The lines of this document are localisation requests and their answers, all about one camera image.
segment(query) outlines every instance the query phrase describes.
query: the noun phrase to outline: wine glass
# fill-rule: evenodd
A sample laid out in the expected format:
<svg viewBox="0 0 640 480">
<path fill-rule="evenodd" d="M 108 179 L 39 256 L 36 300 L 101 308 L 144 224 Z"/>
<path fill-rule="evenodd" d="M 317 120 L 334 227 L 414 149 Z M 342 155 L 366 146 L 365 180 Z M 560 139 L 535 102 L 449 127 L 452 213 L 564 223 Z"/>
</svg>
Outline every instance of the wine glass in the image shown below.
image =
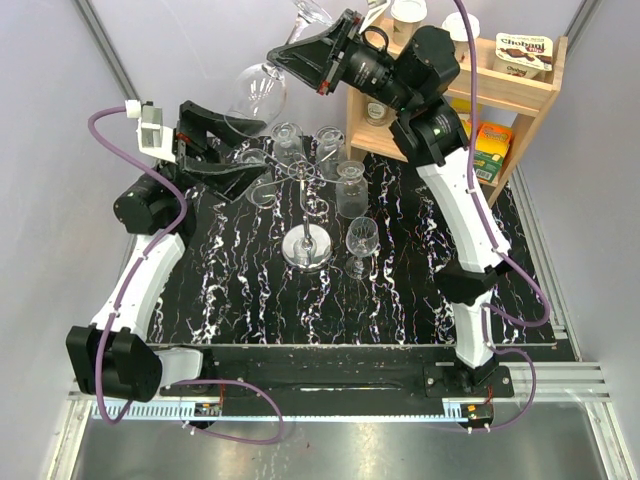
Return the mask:
<svg viewBox="0 0 640 480">
<path fill-rule="evenodd" d="M 332 25 L 331 16 L 313 0 L 292 0 L 298 16 L 286 44 L 295 42 L 303 30 L 314 22 Z M 284 71 L 271 62 L 259 63 L 245 69 L 237 78 L 233 100 L 224 118 L 227 126 L 243 137 L 259 136 L 271 126 L 282 112 L 287 100 Z M 262 128 L 240 130 L 232 119 L 257 120 Z"/>
<path fill-rule="evenodd" d="M 369 273 L 371 265 L 365 264 L 364 259 L 376 251 L 379 242 L 378 225 L 371 218 L 358 217 L 351 222 L 347 232 L 347 248 L 353 256 L 347 260 L 347 275 L 361 280 Z"/>
</svg>

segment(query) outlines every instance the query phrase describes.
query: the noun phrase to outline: black marble tabletop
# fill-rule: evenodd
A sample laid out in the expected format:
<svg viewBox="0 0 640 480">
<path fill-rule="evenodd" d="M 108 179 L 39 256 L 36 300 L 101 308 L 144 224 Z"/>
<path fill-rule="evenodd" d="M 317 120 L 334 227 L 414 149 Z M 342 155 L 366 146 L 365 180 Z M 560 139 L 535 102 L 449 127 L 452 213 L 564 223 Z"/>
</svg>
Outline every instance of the black marble tabletop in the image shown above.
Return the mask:
<svg viewBox="0 0 640 480">
<path fill-rule="evenodd" d="M 395 344 L 455 342 L 450 304 L 433 284 L 433 274 L 455 247 L 429 189 L 408 165 L 380 156 L 365 160 L 369 211 L 380 231 L 369 278 L 343 273 L 349 253 L 349 220 L 335 210 L 335 187 L 308 186 L 328 214 L 313 219 L 335 243 L 330 265 L 300 273 L 281 255 L 282 238 L 302 222 L 299 184 L 286 181 L 271 210 L 247 200 L 225 205 L 201 189 L 189 192 L 198 229 L 159 299 L 149 328 L 152 343 L 192 344 Z M 508 188 L 494 209 L 513 247 L 525 249 L 523 266 L 535 273 L 513 197 Z M 494 305 L 518 318 L 540 318 L 535 293 L 515 273 L 495 288 Z M 549 325 L 515 328 L 492 319 L 499 343 L 549 344 Z"/>
</svg>

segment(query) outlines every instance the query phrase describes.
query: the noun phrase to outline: wooden rack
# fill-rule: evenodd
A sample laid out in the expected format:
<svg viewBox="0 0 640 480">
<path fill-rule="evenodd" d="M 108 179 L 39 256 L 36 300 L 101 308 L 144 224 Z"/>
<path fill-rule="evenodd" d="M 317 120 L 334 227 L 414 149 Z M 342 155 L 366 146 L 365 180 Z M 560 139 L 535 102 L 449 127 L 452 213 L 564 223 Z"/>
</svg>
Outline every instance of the wooden rack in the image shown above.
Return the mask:
<svg viewBox="0 0 640 480">
<path fill-rule="evenodd" d="M 384 19 L 382 28 L 392 39 L 393 20 Z M 382 45 L 382 40 L 371 35 L 372 43 Z M 502 171 L 491 184 L 485 184 L 489 204 L 493 205 L 507 184 L 513 170 L 518 166 L 525 151 L 535 138 L 562 88 L 562 77 L 567 54 L 567 37 L 560 37 L 554 44 L 553 71 L 539 80 L 494 72 L 493 62 L 496 42 L 480 38 L 476 41 L 478 51 L 478 102 L 482 105 L 516 112 L 513 123 L 513 141 L 502 165 Z M 403 45 L 391 43 L 389 53 L 396 57 Z M 451 84 L 447 95 L 454 98 L 471 99 L 471 65 L 468 59 L 460 65 L 460 75 Z M 347 97 L 347 151 L 351 159 L 363 159 L 366 152 L 377 153 L 397 160 L 407 161 L 393 143 L 387 127 L 374 127 L 364 117 L 365 96 L 349 87 Z"/>
</svg>

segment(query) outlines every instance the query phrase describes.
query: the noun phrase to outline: reflective floor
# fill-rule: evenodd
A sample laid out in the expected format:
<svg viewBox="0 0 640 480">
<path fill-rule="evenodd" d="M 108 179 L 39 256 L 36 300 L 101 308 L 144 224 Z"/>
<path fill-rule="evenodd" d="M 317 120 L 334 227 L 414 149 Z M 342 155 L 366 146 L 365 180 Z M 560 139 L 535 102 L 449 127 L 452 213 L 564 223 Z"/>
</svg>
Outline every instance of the reflective floor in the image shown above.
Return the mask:
<svg viewBox="0 0 640 480">
<path fill-rule="evenodd" d="M 499 405 L 497 422 L 516 413 Z M 268 424 L 225 424 L 225 433 L 266 438 Z M 603 479 L 586 412 L 539 404 L 513 428 L 467 436 L 418 424 L 290 425 L 268 447 L 190 436 L 166 422 L 90 421 L 74 479 Z"/>
</svg>

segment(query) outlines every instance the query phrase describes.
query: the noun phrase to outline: glass base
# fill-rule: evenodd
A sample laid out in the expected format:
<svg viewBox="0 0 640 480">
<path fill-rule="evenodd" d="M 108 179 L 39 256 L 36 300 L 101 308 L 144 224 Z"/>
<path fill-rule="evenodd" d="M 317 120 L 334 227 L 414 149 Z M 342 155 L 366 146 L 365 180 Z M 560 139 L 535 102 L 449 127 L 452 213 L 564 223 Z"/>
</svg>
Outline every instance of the glass base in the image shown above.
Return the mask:
<svg viewBox="0 0 640 480">
<path fill-rule="evenodd" d="M 286 262 L 302 272 L 313 272 L 324 267 L 333 253 L 333 242 L 329 233 L 322 227 L 309 225 L 312 242 L 304 244 L 304 225 L 292 228 L 282 241 L 282 255 Z"/>
<path fill-rule="evenodd" d="M 351 278 L 362 280 L 369 276 L 371 272 L 371 262 L 367 262 L 365 258 L 350 257 L 345 265 L 345 273 Z"/>
</svg>

